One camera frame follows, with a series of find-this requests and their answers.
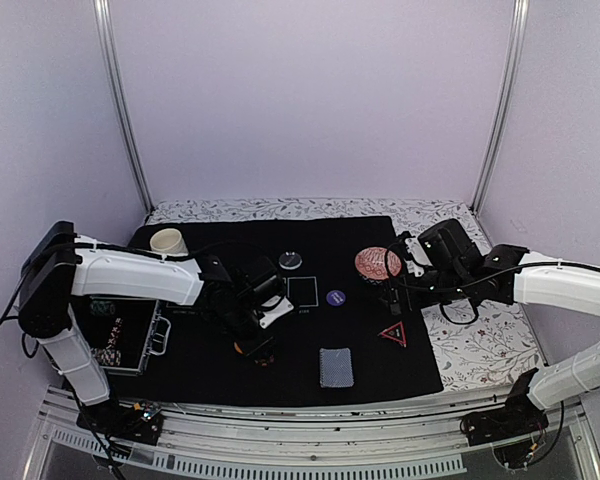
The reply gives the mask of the black round dealer button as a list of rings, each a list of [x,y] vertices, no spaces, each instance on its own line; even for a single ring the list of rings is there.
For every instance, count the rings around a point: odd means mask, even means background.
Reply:
[[[302,263],[302,257],[299,253],[294,251],[283,252],[278,258],[279,266],[284,270],[296,270]]]

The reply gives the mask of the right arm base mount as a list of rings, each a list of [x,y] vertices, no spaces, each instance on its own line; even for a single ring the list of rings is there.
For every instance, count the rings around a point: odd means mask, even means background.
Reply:
[[[470,446],[526,434],[539,435],[538,440],[529,440],[522,446],[504,446],[494,450],[496,461],[509,470],[524,469],[532,463],[549,426],[546,414],[529,400],[527,391],[527,387],[513,386],[503,406],[474,411],[460,420],[460,431]]]

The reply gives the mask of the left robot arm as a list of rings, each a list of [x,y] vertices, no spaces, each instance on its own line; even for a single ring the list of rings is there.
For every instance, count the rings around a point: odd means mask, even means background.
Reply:
[[[22,266],[16,290],[18,324],[50,355],[91,419],[108,434],[128,426],[126,408],[112,399],[105,371],[81,333],[71,301],[109,296],[197,307],[217,318],[238,351],[261,365],[272,356],[267,329],[293,311],[280,270],[264,252],[229,270],[214,242],[187,253],[103,243],[59,221]]]

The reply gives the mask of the purple small blind button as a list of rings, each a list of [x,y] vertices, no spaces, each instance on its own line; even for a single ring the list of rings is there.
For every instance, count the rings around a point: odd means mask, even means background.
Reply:
[[[341,290],[331,290],[326,295],[326,302],[333,307],[342,306],[346,299],[346,294]]]

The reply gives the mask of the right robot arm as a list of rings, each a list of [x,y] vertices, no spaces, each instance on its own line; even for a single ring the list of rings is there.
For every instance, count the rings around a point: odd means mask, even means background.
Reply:
[[[445,308],[465,300],[542,306],[600,319],[600,266],[568,261],[526,247],[498,244],[487,253],[456,219],[417,237],[404,232],[386,248],[381,264],[395,301]],[[537,366],[515,381],[497,415],[497,427],[517,436],[536,411],[600,388],[600,340],[553,365]]]

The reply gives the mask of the blue playing card deck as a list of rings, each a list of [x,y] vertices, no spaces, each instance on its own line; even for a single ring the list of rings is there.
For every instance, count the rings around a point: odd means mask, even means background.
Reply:
[[[321,348],[319,366],[322,388],[339,389],[354,386],[352,357],[349,348]]]

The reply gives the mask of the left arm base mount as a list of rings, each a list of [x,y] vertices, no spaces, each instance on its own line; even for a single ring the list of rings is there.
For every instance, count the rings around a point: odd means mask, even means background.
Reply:
[[[158,444],[164,417],[158,403],[140,401],[124,406],[116,398],[87,406],[76,401],[77,425],[107,438],[128,440],[150,446]]]

